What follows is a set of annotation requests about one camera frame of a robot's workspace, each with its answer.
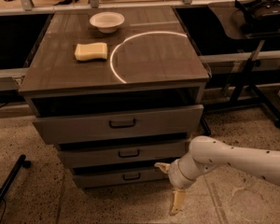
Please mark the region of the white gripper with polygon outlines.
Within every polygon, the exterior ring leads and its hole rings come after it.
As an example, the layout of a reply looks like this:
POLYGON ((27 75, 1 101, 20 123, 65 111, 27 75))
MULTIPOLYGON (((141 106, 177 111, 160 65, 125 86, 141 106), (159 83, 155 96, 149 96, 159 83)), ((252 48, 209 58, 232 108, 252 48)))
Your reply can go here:
POLYGON ((203 166, 196 162, 190 154, 186 154, 171 164, 156 162, 154 164, 163 173, 167 174, 174 186, 171 194, 170 215, 176 215, 183 207, 186 192, 196 179, 203 173, 203 166))

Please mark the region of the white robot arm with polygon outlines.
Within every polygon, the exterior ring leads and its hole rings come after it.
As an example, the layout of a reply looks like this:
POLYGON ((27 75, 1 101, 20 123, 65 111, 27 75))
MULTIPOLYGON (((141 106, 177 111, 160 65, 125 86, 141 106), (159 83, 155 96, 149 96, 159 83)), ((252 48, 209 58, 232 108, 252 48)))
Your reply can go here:
POLYGON ((197 136, 189 142, 189 150, 181 158, 154 164, 168 175, 172 185, 171 216, 182 209, 186 189, 219 165, 228 165, 280 187, 280 151, 233 147, 209 136, 197 136))

